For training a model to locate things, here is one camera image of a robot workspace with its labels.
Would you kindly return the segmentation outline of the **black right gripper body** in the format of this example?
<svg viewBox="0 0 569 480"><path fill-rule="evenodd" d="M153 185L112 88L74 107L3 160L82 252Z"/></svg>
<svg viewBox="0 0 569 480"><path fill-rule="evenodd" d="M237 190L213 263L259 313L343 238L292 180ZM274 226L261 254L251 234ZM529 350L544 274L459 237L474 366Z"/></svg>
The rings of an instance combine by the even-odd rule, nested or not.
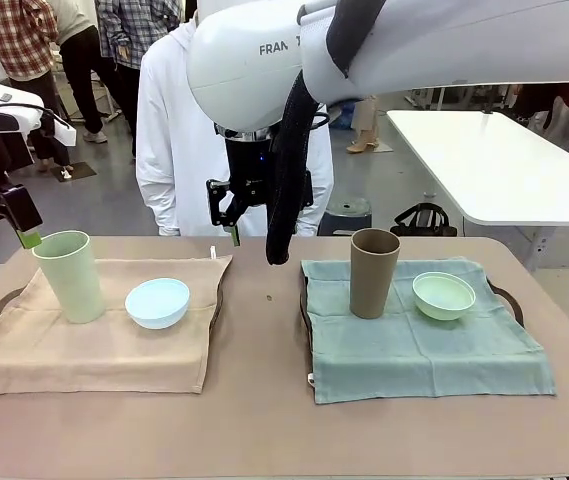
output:
<svg viewBox="0 0 569 480"><path fill-rule="evenodd" d="M274 154L271 130L223 134L229 163L233 207L270 207L273 200Z"/></svg>

